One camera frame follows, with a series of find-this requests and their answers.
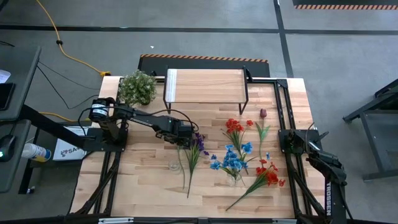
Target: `black desk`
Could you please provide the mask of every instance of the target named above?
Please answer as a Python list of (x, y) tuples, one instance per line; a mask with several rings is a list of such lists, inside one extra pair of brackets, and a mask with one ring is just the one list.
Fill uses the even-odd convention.
[(381, 88), (374, 99), (343, 119), (361, 118), (379, 172), (363, 175), (363, 180), (398, 176), (390, 153), (398, 152), (398, 80)]
[(39, 62), (40, 52), (40, 47), (3, 47), (0, 50), (0, 69), (11, 73), (6, 83), (16, 84), (8, 109), (0, 111), (0, 121), (18, 119)]
[(15, 84), (8, 109), (0, 111), (0, 138), (9, 134), (13, 123), (17, 122), (14, 130), (14, 135), (17, 136), (14, 146), (16, 153), (10, 161), (0, 162), (0, 193), (7, 192), (11, 187), (30, 125), (83, 148), (83, 138), (24, 104), (40, 52), (40, 47), (6, 47), (0, 50), (0, 69), (11, 73), (6, 83)]
[(11, 133), (16, 137), (14, 156), (8, 162), (0, 162), (0, 193), (5, 193), (11, 188), (29, 132), (30, 121), (22, 120), (17, 123), (0, 124), (0, 137), (10, 134), (14, 125), (15, 129)]

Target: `gray floor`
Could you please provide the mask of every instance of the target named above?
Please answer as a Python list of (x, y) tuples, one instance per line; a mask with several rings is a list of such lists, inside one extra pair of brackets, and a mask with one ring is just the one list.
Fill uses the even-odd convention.
[[(55, 22), (64, 26), (277, 28), (272, 0), (139, 0), (61, 1), (43, 0)], [(397, 30), (396, 11), (295, 10), (281, 0), (287, 29)], [(0, 24), (49, 25), (35, 1), (13, 0), (0, 12)], [(114, 75), (126, 75), (137, 67), (140, 54), (186, 54), (265, 58), (272, 77), (286, 77), (278, 34), (61, 32), (65, 50)], [(84, 65), (66, 59), (50, 31), (0, 30), (0, 40), (14, 45), (40, 45), (40, 60), (56, 71), (88, 86), (101, 79)], [(362, 124), (341, 119), (369, 101), (375, 91), (398, 78), (398, 36), (288, 35), (295, 77), (305, 79), (312, 115), (320, 131), (330, 131), (325, 150), (336, 154), (348, 175), (347, 201), (357, 219), (398, 220), (398, 178), (364, 183), (363, 174), (377, 171)], [(67, 83), (46, 68), (70, 106), (98, 91)], [(37, 72), (27, 104), (76, 119), (83, 108), (67, 110)], [(46, 169), (35, 173), (33, 195), (16, 195), (23, 167), (14, 189), (1, 194), (0, 220), (66, 214), (73, 196), (78, 167)]]

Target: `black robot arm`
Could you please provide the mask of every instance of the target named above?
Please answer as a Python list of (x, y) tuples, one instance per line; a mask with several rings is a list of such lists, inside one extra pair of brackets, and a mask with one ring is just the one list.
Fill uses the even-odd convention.
[[(109, 110), (113, 110), (112, 116), (109, 116)], [(155, 114), (131, 108), (124, 103), (116, 103), (112, 98), (98, 98), (93, 100), (89, 119), (99, 124), (103, 131), (103, 140), (108, 143), (125, 142), (127, 128), (122, 127), (126, 125), (126, 121), (133, 121), (151, 127), (156, 137), (171, 144), (187, 147), (190, 145), (194, 131), (192, 123), (184, 124), (180, 119)], [(117, 120), (121, 120), (121, 128), (116, 125)]]

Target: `glass vase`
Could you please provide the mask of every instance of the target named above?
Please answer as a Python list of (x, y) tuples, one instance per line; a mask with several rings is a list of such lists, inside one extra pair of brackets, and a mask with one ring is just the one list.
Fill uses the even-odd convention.
[(181, 173), (181, 165), (178, 160), (172, 160), (169, 162), (169, 170), (171, 170), (174, 174)]
[(227, 182), (230, 187), (236, 187), (239, 181), (241, 181), (242, 177), (237, 175), (236, 177), (231, 174), (227, 174)]

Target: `green plant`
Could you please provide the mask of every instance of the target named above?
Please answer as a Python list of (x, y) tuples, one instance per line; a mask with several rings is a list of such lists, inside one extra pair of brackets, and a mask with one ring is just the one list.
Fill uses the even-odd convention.
[(148, 105), (155, 99), (156, 79), (137, 70), (123, 78), (119, 89), (120, 98), (129, 105)]

